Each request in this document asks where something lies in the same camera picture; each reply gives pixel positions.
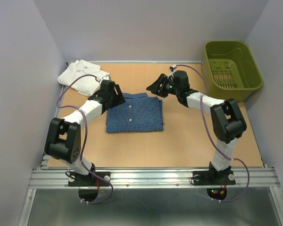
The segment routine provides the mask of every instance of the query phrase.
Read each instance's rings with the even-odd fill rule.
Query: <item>green basket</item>
[[[247,45],[240,41],[210,41],[204,47],[202,72],[208,96],[240,102],[262,86],[262,77]]]

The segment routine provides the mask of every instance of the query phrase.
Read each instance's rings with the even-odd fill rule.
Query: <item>metal frame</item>
[[[228,187],[245,187],[247,173],[244,168],[233,167],[236,185]],[[26,226],[33,206],[37,189],[78,189],[68,187],[67,169],[34,170],[30,179],[25,204],[23,207],[20,226]],[[97,171],[110,171],[111,184],[115,189],[166,189],[190,188],[199,186],[191,184],[192,172],[207,170],[207,168],[97,168]],[[269,187],[273,200],[283,225],[283,195],[279,188],[280,182],[274,168],[250,168],[250,187]]]
[[[245,187],[247,173],[244,168],[232,168],[236,185],[228,187]],[[115,189],[143,189],[143,188],[199,188],[191,184],[192,172],[207,170],[207,168],[97,168],[97,171],[110,171],[111,184]],[[250,187],[274,187],[280,186],[274,169],[250,168]],[[58,170],[34,170],[29,183],[30,189],[77,189],[68,187],[67,169]]]

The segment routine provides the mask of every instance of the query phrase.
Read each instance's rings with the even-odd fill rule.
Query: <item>metal floor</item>
[[[229,188],[234,197],[243,188]],[[100,205],[79,202],[76,189],[39,189],[29,226],[280,226],[268,187],[250,188],[241,199],[217,203],[205,189],[127,189]]]

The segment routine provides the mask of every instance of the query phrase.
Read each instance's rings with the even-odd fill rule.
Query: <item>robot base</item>
[[[211,163],[208,170],[197,170],[192,172],[193,177],[191,183],[195,186],[221,186],[226,181],[227,185],[235,185],[235,177],[231,167],[217,171]]]
[[[111,175],[108,171],[103,172],[96,172],[96,175],[98,175],[101,178],[104,178],[105,176]],[[96,180],[94,179],[94,176],[91,174],[88,175],[81,175],[76,172],[70,172],[71,177],[75,177],[74,181],[68,181],[69,187],[96,187]],[[109,184],[99,180],[100,181],[100,187],[109,187]]]

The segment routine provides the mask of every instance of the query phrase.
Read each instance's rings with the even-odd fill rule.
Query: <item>screw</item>
[[[104,176],[104,179],[105,179],[106,181],[110,181],[110,177],[109,177],[108,175]]]
[[[73,178],[68,178],[68,181],[69,182],[74,182],[74,179]]]
[[[199,178],[199,175],[198,174],[195,174],[192,178],[194,181],[198,182],[200,181],[200,178]]]
[[[231,181],[234,181],[235,180],[235,176],[233,174],[229,174],[228,175],[228,178],[231,180]]]

